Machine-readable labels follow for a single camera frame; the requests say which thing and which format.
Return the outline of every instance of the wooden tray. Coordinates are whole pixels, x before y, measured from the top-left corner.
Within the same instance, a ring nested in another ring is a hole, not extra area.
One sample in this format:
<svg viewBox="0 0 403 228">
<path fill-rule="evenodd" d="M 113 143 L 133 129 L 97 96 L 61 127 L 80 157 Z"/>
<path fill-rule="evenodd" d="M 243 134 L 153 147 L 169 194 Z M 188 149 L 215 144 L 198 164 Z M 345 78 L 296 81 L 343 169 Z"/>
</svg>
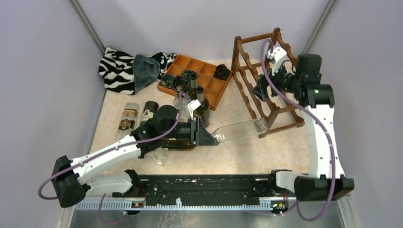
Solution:
<svg viewBox="0 0 403 228">
<path fill-rule="evenodd" d="M 167 74 L 173 76 L 181 75 L 184 70 L 192 70 L 197 73 L 197 82 L 204 88 L 204 96 L 210 102 L 210 109 L 215 111 L 220 103 L 221 97 L 228 86 L 228 83 L 232 77 L 232 71 L 226 81 L 214 78 L 215 68 L 217 66 L 190 58 L 184 55 L 178 55 L 172 65 L 168 68 Z M 158 83 L 157 88 L 159 91 L 176 96 L 176 91 L 161 86 L 161 82 Z"/>
</svg>

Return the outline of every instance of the floor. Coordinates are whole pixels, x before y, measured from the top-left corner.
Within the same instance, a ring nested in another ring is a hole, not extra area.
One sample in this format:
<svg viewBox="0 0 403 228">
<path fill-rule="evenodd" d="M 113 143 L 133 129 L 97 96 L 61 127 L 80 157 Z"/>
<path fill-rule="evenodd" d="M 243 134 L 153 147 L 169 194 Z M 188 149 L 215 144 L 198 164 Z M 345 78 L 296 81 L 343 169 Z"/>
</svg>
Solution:
<svg viewBox="0 0 403 228">
<path fill-rule="evenodd" d="M 231 65 L 231 60 L 206 60 L 206 62 L 215 65 L 225 64 L 228 68 Z M 155 82 L 136 95 L 123 95 L 111 91 L 106 93 L 91 152 L 115 143 L 117 127 L 127 102 L 138 103 L 141 108 L 148 100 L 156 101 L 160 106 L 172 104 L 174 97 L 158 91 L 156 85 Z M 278 106 L 285 106 L 280 98 L 275 98 L 274 101 Z M 266 107 L 264 112 L 269 114 L 269 108 Z M 211 111 L 207 130 L 213 132 L 221 126 L 250 119 L 246 105 L 232 79 L 216 111 Z M 278 116 L 273 127 L 291 123 L 293 123 L 291 114 L 284 113 Z M 269 173 L 274 169 L 290 169 L 306 173 L 309 170 L 306 129 L 303 126 L 270 134 L 263 139 L 253 136 L 218 146 L 197 147 L 193 151 L 168 152 L 168 161 L 164 166 L 156 164 L 148 157 L 143 160 L 132 159 L 103 173 L 120 173 L 127 169 L 134 169 L 139 174 L 243 174 Z"/>
</svg>

